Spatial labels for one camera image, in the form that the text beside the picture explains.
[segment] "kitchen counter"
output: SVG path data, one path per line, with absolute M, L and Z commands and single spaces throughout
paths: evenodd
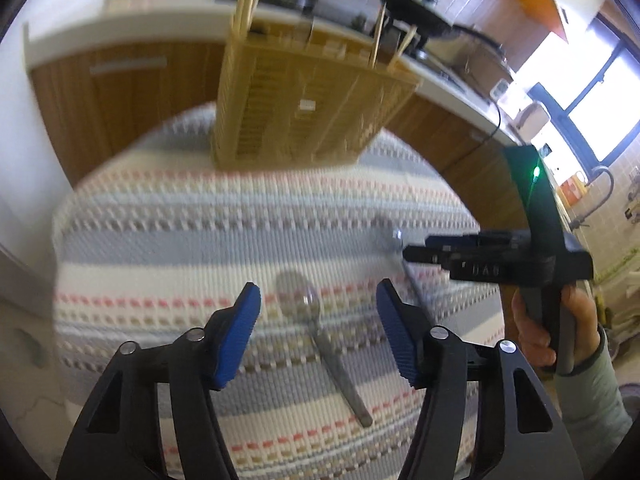
M 24 60 L 28 71 L 55 60 L 106 46 L 150 41 L 213 41 L 224 43 L 234 2 L 219 0 L 91 0 L 41 16 L 24 31 Z M 256 18 L 295 23 L 300 14 L 292 10 L 259 6 Z M 356 32 L 323 20 L 314 20 L 320 30 L 362 38 Z M 463 118 L 486 134 L 498 123 L 498 110 L 463 81 L 460 88 L 439 78 L 419 63 L 407 59 L 422 78 L 417 94 Z M 518 143 L 518 137 L 502 121 L 494 138 L 503 145 Z

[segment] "metal spoon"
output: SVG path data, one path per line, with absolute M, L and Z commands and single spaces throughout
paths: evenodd
M 417 300 L 418 306 L 422 308 L 429 322 L 432 325 L 436 325 L 436 322 L 433 319 L 433 314 L 431 313 L 430 309 L 428 309 L 428 306 L 424 304 L 422 300 L 422 290 L 420 289 L 420 285 L 417 283 L 416 279 L 414 278 L 414 274 L 409 267 L 409 263 L 407 263 L 402 257 L 402 250 L 404 249 L 404 246 L 405 246 L 405 242 L 402 239 L 403 237 L 402 229 L 399 228 L 398 225 L 395 224 L 388 217 L 378 215 L 376 216 L 376 220 L 381 225 L 389 226 L 388 231 L 387 230 L 383 231 L 383 236 L 380 240 L 380 244 L 385 248 L 385 250 L 387 250 L 394 257 L 400 256 L 402 268 L 404 269 L 405 275 L 409 279 L 409 284 L 411 285 L 411 288 L 414 292 L 414 296 Z
M 320 326 L 320 297 L 314 286 L 302 274 L 289 271 L 282 272 L 277 276 L 276 290 L 279 294 L 286 296 L 293 296 L 294 293 L 303 291 L 300 300 L 302 305 L 291 304 L 290 307 L 283 309 L 283 314 L 295 322 L 307 325 L 309 336 L 316 345 L 320 358 L 335 386 L 340 390 L 360 425 L 363 428 L 371 426 L 373 417 L 350 380 L 347 370 L 342 366 L 340 358 L 335 354 L 329 337 Z

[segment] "floor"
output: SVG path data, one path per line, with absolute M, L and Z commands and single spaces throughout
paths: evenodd
M 640 383 L 640 338 L 615 361 L 619 384 Z M 545 387 L 555 397 L 552 381 Z M 50 320 L 0 303 L 0 408 L 40 467 L 54 477 L 71 432 Z

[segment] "spoon handle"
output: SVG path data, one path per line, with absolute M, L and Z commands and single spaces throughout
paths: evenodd
M 342 366 L 340 358 L 334 353 L 334 348 L 326 333 L 323 330 L 314 331 L 313 340 L 316 348 L 318 348 L 320 358 L 324 362 L 329 375 L 331 375 L 334 380 L 335 385 L 342 393 L 344 400 L 347 401 L 347 404 L 353 410 L 360 425 L 363 428 L 368 428 L 373 424 L 373 417 L 369 413 L 369 410 L 367 410 L 356 387 L 351 382 L 347 370 Z

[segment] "white wall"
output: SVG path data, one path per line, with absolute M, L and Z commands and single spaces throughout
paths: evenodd
M 82 0 L 28 0 L 0 43 L 0 249 L 52 281 L 50 221 L 69 183 L 24 69 L 22 26 Z

